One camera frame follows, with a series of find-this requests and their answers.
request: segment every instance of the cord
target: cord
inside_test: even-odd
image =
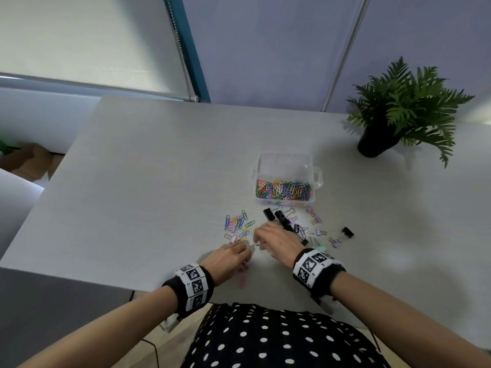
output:
[[[155,346],[155,344],[151,343],[150,341],[148,340],[145,340],[144,338],[141,339],[142,341],[146,342],[146,343],[149,343],[150,345],[152,345],[154,347],[154,350],[155,350],[155,358],[157,359],[157,368],[160,368],[160,364],[159,364],[159,355],[157,353],[157,347]]]
[[[373,340],[375,341],[375,345],[377,345],[378,352],[382,353],[382,351],[380,350],[380,346],[378,346],[378,342],[377,342],[377,338],[375,337],[375,334],[373,334],[372,330],[369,329],[369,331],[372,334]]]

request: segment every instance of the blue trim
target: blue trim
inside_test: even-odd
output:
[[[164,0],[164,2],[169,13],[170,10],[172,10],[172,16],[174,17],[174,23],[177,30],[176,32],[179,36],[184,55],[184,63],[186,64],[194,92],[200,98],[201,102],[210,103],[210,95],[208,94],[208,88],[206,87],[205,76],[201,70],[201,64],[199,62],[198,53],[196,52],[196,47],[194,46],[191,29],[187,22],[183,1]]]

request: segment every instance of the person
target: person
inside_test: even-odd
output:
[[[331,256],[305,249],[293,233],[279,225],[267,222],[255,229],[254,242],[290,268],[313,296],[328,294],[339,300],[408,365],[491,367],[491,358],[479,348],[349,274]],[[208,302],[213,288],[237,271],[245,270],[250,258],[251,251],[244,243],[217,249],[200,266],[190,264],[177,270],[176,276],[161,288],[67,335],[21,367],[111,367],[170,315],[177,311],[180,317],[185,317]],[[199,297],[189,296],[193,291],[198,291]],[[389,367],[389,364],[356,328],[328,315],[223,304],[212,305],[181,366]]]

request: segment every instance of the black wristband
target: black wristband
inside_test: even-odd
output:
[[[177,297],[179,319],[191,315],[210,301],[215,283],[210,273],[202,266],[191,263],[175,272],[176,276],[167,280]]]
[[[334,257],[306,248],[295,259],[293,278],[306,287],[313,297],[320,298],[331,295],[332,281],[341,271],[346,270]]]

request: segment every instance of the plastic box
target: plastic box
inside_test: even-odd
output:
[[[312,155],[310,154],[261,153],[258,157],[253,179],[254,196],[257,203],[307,206],[315,201],[315,190],[322,186],[322,170],[312,165]],[[257,180],[309,183],[312,187],[310,198],[308,201],[259,198],[256,195]]]

